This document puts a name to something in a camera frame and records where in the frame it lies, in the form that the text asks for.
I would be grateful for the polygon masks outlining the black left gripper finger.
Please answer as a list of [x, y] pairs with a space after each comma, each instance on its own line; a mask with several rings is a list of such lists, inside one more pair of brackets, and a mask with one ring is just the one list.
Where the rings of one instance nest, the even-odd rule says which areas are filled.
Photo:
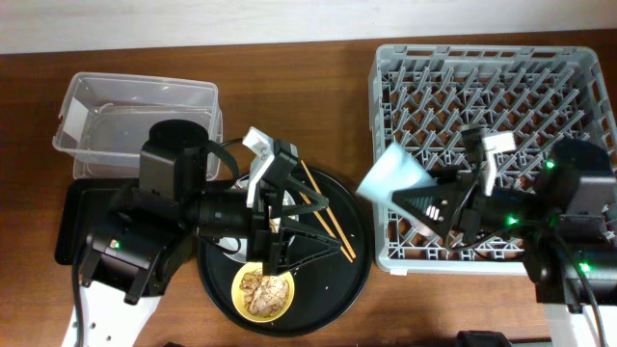
[[[279, 178], [279, 216], [302, 215], [323, 210], [329, 206], [329, 200], [315, 190], [294, 178], [292, 169], [282, 169]], [[284, 205], [282, 203], [285, 191], [302, 193], [309, 199], [309, 204]]]
[[269, 274], [282, 275], [316, 260], [336, 254], [342, 244], [319, 232], [284, 227], [271, 236]]

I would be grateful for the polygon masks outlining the blue plastic cup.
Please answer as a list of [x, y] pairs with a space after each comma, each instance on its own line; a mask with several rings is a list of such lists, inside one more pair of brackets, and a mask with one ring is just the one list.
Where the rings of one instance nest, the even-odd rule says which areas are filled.
[[416, 218], [392, 201], [394, 191], [435, 186], [435, 179], [398, 143], [391, 143], [362, 180], [356, 193], [399, 216]]

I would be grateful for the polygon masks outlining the food scraps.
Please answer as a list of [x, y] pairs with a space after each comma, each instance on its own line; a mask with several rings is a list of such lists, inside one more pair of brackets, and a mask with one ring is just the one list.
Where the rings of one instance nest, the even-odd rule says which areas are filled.
[[277, 315], [289, 297], [289, 282], [281, 276], [264, 276], [261, 269], [247, 272], [239, 288], [245, 310], [260, 318]]

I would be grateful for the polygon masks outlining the yellow bowl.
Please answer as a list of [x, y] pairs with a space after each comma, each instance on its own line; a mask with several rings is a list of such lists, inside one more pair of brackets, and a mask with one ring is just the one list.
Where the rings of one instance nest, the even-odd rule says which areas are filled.
[[278, 275], [281, 277], [284, 277], [288, 282], [289, 282], [289, 297], [288, 297], [288, 301], [285, 305], [285, 307], [282, 309], [282, 311], [280, 311], [277, 315], [272, 316], [270, 318], [260, 318], [257, 316], [253, 316], [251, 315], [247, 310], [245, 310], [244, 306], [243, 306], [243, 299], [242, 299], [242, 292], [239, 288], [239, 284], [240, 281], [242, 279], [242, 277], [247, 273], [247, 272], [252, 272], [256, 269], [261, 269], [262, 270], [262, 264], [261, 263], [257, 263], [257, 262], [250, 262], [247, 263], [245, 265], [243, 265], [238, 272], [236, 273], [232, 285], [231, 285], [231, 299], [233, 302], [233, 306], [235, 307], [236, 311], [245, 319], [254, 322], [254, 323], [269, 323], [269, 322], [273, 322], [279, 318], [281, 318], [287, 311], [288, 309], [291, 307], [291, 304], [294, 300], [294, 296], [295, 296], [295, 281], [292, 277], [292, 275], [290, 273], [285, 273], [283, 275]]

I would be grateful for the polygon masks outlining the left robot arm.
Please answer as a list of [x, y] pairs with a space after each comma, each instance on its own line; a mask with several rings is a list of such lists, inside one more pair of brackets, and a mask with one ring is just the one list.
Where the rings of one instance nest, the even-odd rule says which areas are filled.
[[234, 179], [206, 179], [209, 156], [233, 174], [237, 162], [189, 120], [162, 120], [150, 129], [137, 177], [70, 185], [56, 247], [58, 261], [71, 268], [66, 346], [132, 345], [195, 241], [237, 239], [266, 276], [340, 251], [336, 238], [299, 220], [329, 202], [295, 178], [297, 148], [256, 128], [242, 144], [255, 156], [245, 189]]

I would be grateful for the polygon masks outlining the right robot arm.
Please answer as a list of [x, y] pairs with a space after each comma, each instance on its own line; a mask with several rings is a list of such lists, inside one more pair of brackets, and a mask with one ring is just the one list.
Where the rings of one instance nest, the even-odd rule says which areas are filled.
[[520, 240], [554, 344], [615, 345], [616, 248], [606, 219], [616, 177], [606, 151], [582, 140], [557, 141], [525, 193], [495, 186], [496, 156], [516, 147], [512, 132], [467, 129], [463, 139], [476, 162], [470, 179], [436, 171], [434, 185], [393, 191], [394, 208], [438, 234], [453, 253], [483, 254], [497, 238]]

